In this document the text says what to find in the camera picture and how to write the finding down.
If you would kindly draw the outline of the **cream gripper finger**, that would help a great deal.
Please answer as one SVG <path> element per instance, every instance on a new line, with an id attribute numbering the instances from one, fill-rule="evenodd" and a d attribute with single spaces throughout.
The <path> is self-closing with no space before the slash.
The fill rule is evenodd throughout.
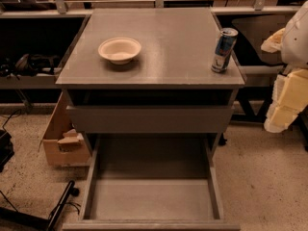
<path id="1" fill-rule="evenodd" d="M 276 31 L 262 43 L 261 49 L 269 53 L 280 51 L 284 32 L 284 28 Z"/>

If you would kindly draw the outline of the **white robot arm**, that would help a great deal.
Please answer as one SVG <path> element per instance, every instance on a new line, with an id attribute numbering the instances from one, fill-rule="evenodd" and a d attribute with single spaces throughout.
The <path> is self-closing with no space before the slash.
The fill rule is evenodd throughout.
<path id="1" fill-rule="evenodd" d="M 261 45 L 266 52 L 281 53 L 286 68 L 278 74 L 264 128 L 271 133 L 286 130 L 308 106 L 308 1 L 287 25 Z"/>

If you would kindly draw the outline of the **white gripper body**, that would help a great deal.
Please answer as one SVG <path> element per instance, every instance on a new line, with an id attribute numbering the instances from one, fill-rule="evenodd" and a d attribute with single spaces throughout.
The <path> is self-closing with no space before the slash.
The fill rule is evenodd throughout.
<path id="1" fill-rule="evenodd" d="M 308 106 L 308 70 L 295 69 L 287 76 L 278 75 L 273 86 L 272 103 L 264 128 L 271 133 L 286 130 Z"/>

